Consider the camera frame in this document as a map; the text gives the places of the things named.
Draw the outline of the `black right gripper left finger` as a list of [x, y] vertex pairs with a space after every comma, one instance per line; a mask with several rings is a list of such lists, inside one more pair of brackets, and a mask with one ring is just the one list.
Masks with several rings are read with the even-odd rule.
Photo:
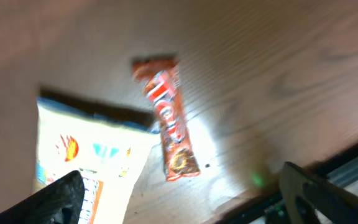
[[0, 224], [77, 224], [84, 196], [83, 178], [74, 170], [0, 213]]

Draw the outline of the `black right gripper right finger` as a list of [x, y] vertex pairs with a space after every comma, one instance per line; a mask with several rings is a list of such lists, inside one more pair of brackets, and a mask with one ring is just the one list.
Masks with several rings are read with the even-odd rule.
[[358, 224], [358, 196], [292, 162], [284, 163], [279, 186], [292, 223], [320, 224], [318, 210], [333, 223]]

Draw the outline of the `large yellow snack bag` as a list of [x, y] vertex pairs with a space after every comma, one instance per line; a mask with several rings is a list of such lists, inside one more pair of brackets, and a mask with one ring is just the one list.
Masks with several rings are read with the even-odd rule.
[[80, 223], [122, 223], [150, 150], [147, 128], [116, 123], [47, 98], [39, 112], [34, 189], [78, 170], [85, 185]]

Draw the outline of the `orange brown candy bar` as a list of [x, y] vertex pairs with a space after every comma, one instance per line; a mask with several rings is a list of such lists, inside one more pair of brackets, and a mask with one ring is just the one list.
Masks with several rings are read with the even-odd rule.
[[132, 64], [133, 77], [159, 122], [166, 181], [195, 177], [201, 173], [186, 125], [183, 94], [174, 57], [146, 58]]

